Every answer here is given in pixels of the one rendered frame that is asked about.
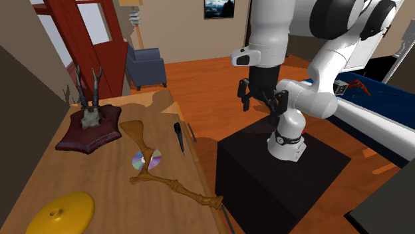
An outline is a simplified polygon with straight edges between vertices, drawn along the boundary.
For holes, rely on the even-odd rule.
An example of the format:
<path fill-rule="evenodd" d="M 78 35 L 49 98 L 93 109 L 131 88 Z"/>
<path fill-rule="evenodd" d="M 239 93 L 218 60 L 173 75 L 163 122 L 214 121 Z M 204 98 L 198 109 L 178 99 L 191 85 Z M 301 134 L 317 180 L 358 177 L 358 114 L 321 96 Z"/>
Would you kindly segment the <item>shiny compact disc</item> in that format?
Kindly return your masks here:
<path fill-rule="evenodd" d="M 148 166 L 148 169 L 151 170 L 152 168 L 156 167 L 161 159 L 162 159 L 162 154 L 160 152 L 160 150 L 153 148 L 153 154 Z M 138 152 L 132 159 L 132 166 L 134 167 L 134 169 L 136 170 L 142 170 L 142 168 L 144 167 L 145 164 L 145 159 L 144 156 L 142 154 L 142 152 Z"/>

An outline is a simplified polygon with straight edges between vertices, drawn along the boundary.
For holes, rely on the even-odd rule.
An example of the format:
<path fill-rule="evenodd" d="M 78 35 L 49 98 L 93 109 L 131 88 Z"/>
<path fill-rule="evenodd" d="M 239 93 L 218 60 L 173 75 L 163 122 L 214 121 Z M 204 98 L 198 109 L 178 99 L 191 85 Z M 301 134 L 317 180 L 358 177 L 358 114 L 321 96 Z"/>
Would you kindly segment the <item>brown leg bone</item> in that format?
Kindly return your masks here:
<path fill-rule="evenodd" d="M 188 196 L 195 200 L 200 205 L 206 205 L 210 208 L 218 210 L 222 205 L 223 196 L 206 197 L 198 193 L 194 193 L 186 189 L 177 179 L 166 179 L 157 177 L 148 172 L 151 157 L 154 150 L 149 148 L 144 142 L 144 125 L 141 120 L 131 120 L 122 122 L 119 124 L 122 130 L 131 137 L 139 146 L 140 151 L 144 157 L 144 165 L 140 170 L 140 173 L 129 179 L 132 185 L 140 183 L 142 181 L 157 181 L 167 185 L 172 191 Z"/>

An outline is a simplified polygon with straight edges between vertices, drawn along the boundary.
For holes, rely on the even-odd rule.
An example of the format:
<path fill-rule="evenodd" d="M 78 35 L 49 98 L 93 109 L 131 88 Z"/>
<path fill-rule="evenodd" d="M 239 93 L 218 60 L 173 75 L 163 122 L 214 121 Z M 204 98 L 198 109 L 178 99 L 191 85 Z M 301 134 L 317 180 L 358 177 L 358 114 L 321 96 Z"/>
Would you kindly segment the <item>orange-brown branched object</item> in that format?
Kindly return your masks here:
<path fill-rule="evenodd" d="M 370 96 L 370 92 L 368 91 L 367 87 L 358 79 L 355 80 L 351 80 L 347 82 L 348 86 L 347 86 L 347 90 L 348 89 L 352 89 L 352 88 L 361 88 L 365 94 L 367 94 L 368 96 Z"/>

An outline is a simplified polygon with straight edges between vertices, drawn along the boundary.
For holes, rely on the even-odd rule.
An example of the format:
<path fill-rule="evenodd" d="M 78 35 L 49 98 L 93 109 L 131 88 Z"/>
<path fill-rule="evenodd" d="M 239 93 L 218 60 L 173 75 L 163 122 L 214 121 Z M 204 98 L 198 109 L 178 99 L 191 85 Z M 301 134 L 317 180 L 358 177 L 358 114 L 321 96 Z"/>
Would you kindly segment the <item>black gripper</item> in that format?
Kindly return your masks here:
<path fill-rule="evenodd" d="M 270 110 L 270 124 L 274 124 L 277 117 L 287 111 L 288 106 L 289 92 L 275 90 L 280 68 L 280 65 L 269 68 L 249 67 L 249 80 L 247 78 L 241 79 L 237 90 L 237 97 L 241 99 L 244 112 L 249 110 L 251 95 L 257 100 L 265 100 L 266 106 Z"/>

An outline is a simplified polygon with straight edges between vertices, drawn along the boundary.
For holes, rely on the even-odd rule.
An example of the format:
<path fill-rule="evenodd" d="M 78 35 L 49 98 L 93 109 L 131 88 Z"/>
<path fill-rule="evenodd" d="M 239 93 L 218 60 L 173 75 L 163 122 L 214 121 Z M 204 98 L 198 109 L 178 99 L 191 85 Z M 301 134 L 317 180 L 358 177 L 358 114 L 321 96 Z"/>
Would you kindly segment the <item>red door with windows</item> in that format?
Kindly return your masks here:
<path fill-rule="evenodd" d="M 98 5 L 99 16 L 107 24 L 111 39 L 94 44 L 86 27 L 86 17 L 80 8 Z M 103 68 L 99 83 L 99 98 L 122 95 L 128 43 L 122 32 L 112 0 L 41 0 L 32 4 L 36 14 L 52 18 L 57 31 L 75 65 L 82 71 L 81 87 L 87 98 L 92 97 L 92 69 Z"/>

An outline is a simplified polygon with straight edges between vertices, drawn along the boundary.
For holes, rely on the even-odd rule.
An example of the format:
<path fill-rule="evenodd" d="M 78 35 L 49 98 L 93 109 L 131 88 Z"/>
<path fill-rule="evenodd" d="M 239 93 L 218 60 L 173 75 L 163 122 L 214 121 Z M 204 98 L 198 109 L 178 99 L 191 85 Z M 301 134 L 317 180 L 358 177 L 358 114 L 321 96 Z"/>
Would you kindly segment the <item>yellow lid with knob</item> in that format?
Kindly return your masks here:
<path fill-rule="evenodd" d="M 83 234 L 94 211 L 94 198 L 89 193 L 68 193 L 44 206 L 34 216 L 25 234 Z"/>

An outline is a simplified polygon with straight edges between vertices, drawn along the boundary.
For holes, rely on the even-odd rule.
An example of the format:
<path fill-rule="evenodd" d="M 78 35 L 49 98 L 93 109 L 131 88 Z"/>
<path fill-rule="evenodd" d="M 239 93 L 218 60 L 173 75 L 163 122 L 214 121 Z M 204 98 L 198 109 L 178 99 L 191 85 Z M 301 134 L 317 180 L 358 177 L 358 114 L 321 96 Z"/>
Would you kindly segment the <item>antler skull on red plaque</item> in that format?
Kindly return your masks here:
<path fill-rule="evenodd" d="M 55 146 L 58 151 L 73 151 L 91 154 L 99 147 L 122 137 L 118 120 L 122 109 L 111 104 L 99 104 L 99 83 L 102 69 L 93 73 L 92 104 L 84 94 L 79 66 L 74 68 L 76 86 L 79 91 L 81 109 L 70 115 L 69 128 L 62 140 Z"/>

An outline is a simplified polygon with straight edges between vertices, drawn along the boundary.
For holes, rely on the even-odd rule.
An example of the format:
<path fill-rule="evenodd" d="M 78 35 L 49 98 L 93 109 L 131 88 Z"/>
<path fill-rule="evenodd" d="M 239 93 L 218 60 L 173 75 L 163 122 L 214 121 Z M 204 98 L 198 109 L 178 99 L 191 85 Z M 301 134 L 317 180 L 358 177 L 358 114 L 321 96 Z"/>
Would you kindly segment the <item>bed with blue cover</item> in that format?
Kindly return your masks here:
<path fill-rule="evenodd" d="M 368 93 L 346 90 L 328 121 L 400 168 L 414 159 L 415 94 L 352 72 L 340 73 L 336 80 L 359 80 Z"/>

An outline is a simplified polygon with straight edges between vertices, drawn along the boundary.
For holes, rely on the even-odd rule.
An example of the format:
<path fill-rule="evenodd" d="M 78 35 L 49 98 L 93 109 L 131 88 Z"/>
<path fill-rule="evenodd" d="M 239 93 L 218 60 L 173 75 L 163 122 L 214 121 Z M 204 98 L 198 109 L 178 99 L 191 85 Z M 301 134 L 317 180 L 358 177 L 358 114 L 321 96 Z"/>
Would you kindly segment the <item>small grey cube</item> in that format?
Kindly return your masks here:
<path fill-rule="evenodd" d="M 342 96 L 348 88 L 348 83 L 342 80 L 335 80 L 333 82 L 333 92 L 335 96 Z"/>

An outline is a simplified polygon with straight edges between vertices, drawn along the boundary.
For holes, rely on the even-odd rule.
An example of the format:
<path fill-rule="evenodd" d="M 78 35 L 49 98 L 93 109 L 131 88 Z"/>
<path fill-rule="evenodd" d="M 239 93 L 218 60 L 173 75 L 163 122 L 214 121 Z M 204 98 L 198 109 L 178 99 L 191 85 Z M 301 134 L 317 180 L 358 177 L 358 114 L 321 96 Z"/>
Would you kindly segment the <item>dark framed wall picture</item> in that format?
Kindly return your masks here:
<path fill-rule="evenodd" d="M 204 0 L 204 19 L 233 18 L 234 9 L 234 0 Z"/>

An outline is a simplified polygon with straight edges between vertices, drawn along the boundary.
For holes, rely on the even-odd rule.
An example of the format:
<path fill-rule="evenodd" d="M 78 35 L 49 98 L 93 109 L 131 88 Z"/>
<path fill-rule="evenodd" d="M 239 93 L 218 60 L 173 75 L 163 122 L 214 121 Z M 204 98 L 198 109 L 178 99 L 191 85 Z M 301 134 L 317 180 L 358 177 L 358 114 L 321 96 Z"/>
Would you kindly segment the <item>black pen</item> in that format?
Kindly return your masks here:
<path fill-rule="evenodd" d="M 185 155 L 185 150 L 184 150 L 184 141 L 183 141 L 183 136 L 182 136 L 182 129 L 181 129 L 181 125 L 179 122 L 176 122 L 174 124 L 174 131 L 178 137 L 178 141 L 179 141 L 179 145 L 180 145 L 180 149 L 183 153 L 183 155 Z"/>

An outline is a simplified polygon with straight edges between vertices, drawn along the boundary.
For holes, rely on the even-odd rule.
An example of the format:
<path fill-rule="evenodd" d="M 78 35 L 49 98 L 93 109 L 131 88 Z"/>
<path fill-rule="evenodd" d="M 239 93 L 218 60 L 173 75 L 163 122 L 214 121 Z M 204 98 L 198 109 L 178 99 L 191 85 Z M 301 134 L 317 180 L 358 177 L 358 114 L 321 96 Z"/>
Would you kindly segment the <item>dark grey cabinet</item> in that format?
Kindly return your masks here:
<path fill-rule="evenodd" d="M 415 234 L 415 159 L 345 218 L 360 234 Z"/>

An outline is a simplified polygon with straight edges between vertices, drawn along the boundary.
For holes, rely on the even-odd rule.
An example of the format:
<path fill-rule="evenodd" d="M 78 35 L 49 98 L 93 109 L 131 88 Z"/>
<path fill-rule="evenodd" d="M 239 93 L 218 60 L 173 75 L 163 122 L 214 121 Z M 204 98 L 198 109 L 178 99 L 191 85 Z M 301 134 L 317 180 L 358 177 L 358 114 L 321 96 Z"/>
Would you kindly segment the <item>wooden desk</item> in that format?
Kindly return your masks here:
<path fill-rule="evenodd" d="M 108 100 L 121 107 L 120 121 L 141 120 L 145 143 L 161 152 L 155 176 L 177 179 L 188 190 L 210 195 L 196 151 L 188 137 L 180 147 L 174 124 L 178 104 L 169 90 Z M 227 234 L 219 212 L 173 192 L 156 181 L 132 185 L 138 171 L 132 158 L 139 147 L 129 136 L 91 154 L 55 150 L 70 125 L 65 117 L 13 206 L 0 234 L 25 234 L 31 220 L 52 200 L 85 191 L 95 201 L 94 217 L 84 234 Z"/>

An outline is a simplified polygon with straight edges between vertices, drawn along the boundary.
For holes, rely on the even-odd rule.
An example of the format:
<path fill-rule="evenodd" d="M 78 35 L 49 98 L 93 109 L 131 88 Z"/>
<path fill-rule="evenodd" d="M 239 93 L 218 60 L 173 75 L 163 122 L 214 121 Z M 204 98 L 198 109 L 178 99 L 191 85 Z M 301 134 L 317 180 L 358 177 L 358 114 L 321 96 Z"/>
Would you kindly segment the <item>black robot stand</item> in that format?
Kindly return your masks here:
<path fill-rule="evenodd" d="M 215 192 L 245 234 L 289 234 L 350 162 L 309 134 L 297 162 L 274 158 L 268 117 L 217 143 Z"/>

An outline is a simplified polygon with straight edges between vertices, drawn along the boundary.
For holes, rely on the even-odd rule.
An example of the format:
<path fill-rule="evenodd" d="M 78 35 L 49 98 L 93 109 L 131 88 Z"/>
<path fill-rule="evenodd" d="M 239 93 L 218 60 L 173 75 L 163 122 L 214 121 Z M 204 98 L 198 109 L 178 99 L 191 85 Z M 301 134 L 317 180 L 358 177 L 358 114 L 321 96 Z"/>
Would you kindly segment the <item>floor lamp with wooden pole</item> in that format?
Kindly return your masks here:
<path fill-rule="evenodd" d="M 143 6 L 143 0 L 118 0 L 119 6 L 124 10 L 122 16 L 122 32 L 127 42 L 136 49 L 144 49 L 139 24 L 141 17 L 139 16 L 140 6 Z"/>

